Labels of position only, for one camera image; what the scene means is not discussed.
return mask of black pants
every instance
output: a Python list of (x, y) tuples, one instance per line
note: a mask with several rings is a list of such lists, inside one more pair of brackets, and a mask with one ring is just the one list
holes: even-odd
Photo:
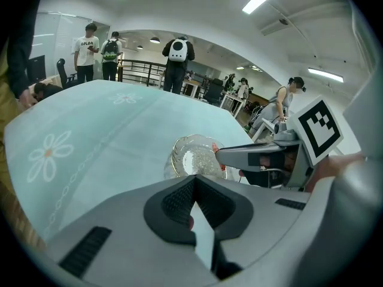
[(115, 81), (115, 75), (117, 73), (116, 62), (104, 62), (102, 63), (102, 77), (104, 80)]
[(93, 81), (93, 65), (77, 66), (77, 84)]
[(168, 66), (165, 71), (165, 80), (163, 82), (164, 91), (170, 91), (173, 87), (172, 93), (180, 94), (184, 77), (184, 68)]

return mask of black backpack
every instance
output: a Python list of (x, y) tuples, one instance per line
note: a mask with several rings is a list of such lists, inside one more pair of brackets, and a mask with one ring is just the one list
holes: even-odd
[(108, 40), (104, 49), (104, 60), (115, 60), (118, 54), (117, 41)]

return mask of backpack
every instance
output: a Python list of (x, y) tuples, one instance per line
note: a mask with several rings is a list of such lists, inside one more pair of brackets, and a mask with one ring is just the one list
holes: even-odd
[(117, 41), (108, 40), (104, 49), (104, 60), (115, 60), (118, 54)]
[(187, 57), (187, 44), (186, 41), (176, 39), (170, 48), (169, 60), (173, 62), (185, 62)]

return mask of white backpack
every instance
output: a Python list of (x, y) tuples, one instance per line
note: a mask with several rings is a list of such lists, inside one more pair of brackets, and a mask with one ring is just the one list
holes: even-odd
[(173, 62), (185, 62), (187, 57), (187, 44), (186, 41), (176, 39), (170, 48), (169, 60)]

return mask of woman in gray top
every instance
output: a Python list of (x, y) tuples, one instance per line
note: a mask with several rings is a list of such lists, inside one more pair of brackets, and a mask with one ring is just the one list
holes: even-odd
[(262, 118), (270, 121), (271, 123), (276, 123), (277, 121), (284, 121), (288, 117), (288, 108), (293, 100), (293, 93), (300, 93), (305, 91), (304, 87), (305, 82), (303, 82), (301, 77), (290, 78), (287, 86), (280, 87), (275, 96), (269, 100), (268, 106), (266, 106), (261, 114), (254, 121), (250, 134), (254, 135), (256, 131), (262, 124)]

